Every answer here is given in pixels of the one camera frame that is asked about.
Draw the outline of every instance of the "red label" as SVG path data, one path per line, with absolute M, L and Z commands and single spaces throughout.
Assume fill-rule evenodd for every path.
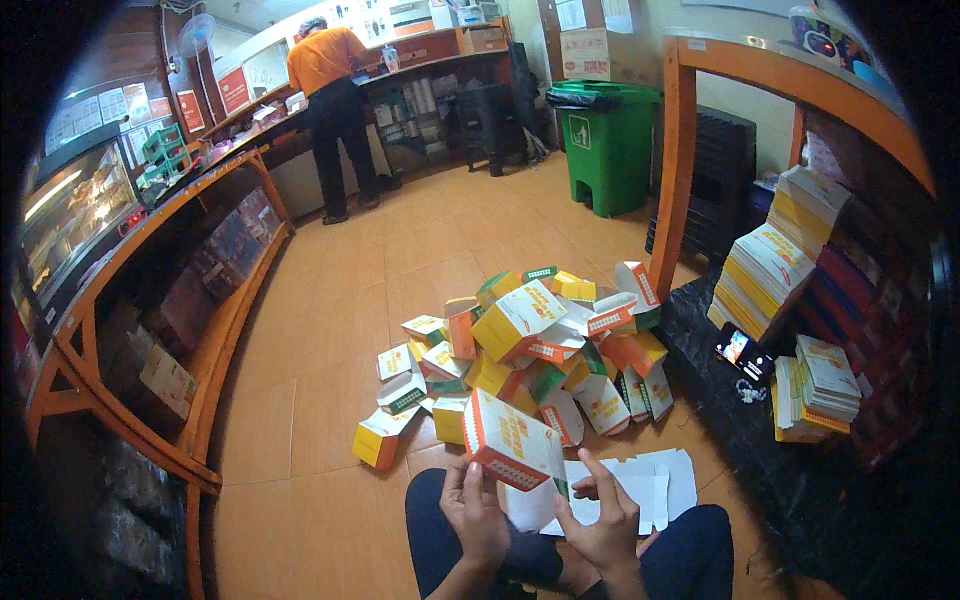
M 247 88 L 247 78 L 244 77 L 243 67 L 239 67 L 217 82 L 220 87 L 220 97 L 224 100 L 227 114 L 250 103 L 250 90 Z

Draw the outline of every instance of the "black pants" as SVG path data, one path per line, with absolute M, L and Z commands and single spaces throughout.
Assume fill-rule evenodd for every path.
M 327 214 L 347 214 L 347 192 L 344 171 L 340 166 L 337 138 L 344 140 L 347 155 L 360 184 L 360 193 L 367 200 L 379 196 L 376 170 L 370 142 L 367 140 L 367 115 L 363 106 L 365 94 L 348 77 L 338 79 L 310 94 L 309 119 L 313 136 L 313 158 L 324 190 Z
M 440 510 L 445 476 L 438 468 L 426 470 L 407 489 L 407 537 L 421 598 L 433 593 L 464 555 L 456 532 Z M 564 563 L 554 539 L 536 532 L 520 533 L 513 525 L 510 539 L 507 559 L 487 597 L 503 597 L 508 581 L 555 589 Z M 707 505 L 683 513 L 647 549 L 640 568 L 653 600 L 729 600 L 733 595 L 733 540 L 727 511 Z M 581 598 L 607 598 L 603 582 Z

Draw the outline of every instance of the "display case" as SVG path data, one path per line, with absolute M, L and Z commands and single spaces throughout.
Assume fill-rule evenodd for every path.
M 94 263 L 144 218 L 117 138 L 68 161 L 24 200 L 24 292 L 52 324 Z

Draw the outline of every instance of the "hand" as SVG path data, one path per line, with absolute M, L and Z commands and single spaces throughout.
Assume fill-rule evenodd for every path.
M 479 463 L 468 466 L 464 459 L 446 470 L 440 509 L 460 538 L 467 564 L 494 570 L 503 564 L 510 530 L 500 510 L 496 481 L 484 476 Z
M 556 496 L 554 507 L 566 540 L 597 567 L 605 580 L 631 570 L 639 572 L 636 532 L 640 523 L 640 507 L 589 450 L 581 448 L 578 455 L 590 471 L 593 488 L 600 499 L 600 519 L 589 527 L 581 525 L 573 516 L 570 503 L 562 496 Z M 589 485 L 580 484 L 584 482 L 574 484 L 574 490 L 579 486 L 578 492 L 585 493 L 582 497 L 588 497 Z

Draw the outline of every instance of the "pile of boxes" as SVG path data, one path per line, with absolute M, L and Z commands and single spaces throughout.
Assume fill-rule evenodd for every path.
M 659 420 L 673 404 L 667 351 L 649 331 L 660 302 L 641 263 L 620 263 L 614 273 L 615 289 L 556 267 L 510 271 L 475 297 L 449 300 L 442 318 L 402 324 L 411 339 L 377 357 L 378 408 L 358 425 L 353 454 L 389 469 L 420 410 L 439 442 L 466 445 L 465 412 L 480 397 L 542 421 L 563 447 L 583 442 L 581 410 L 601 436 Z

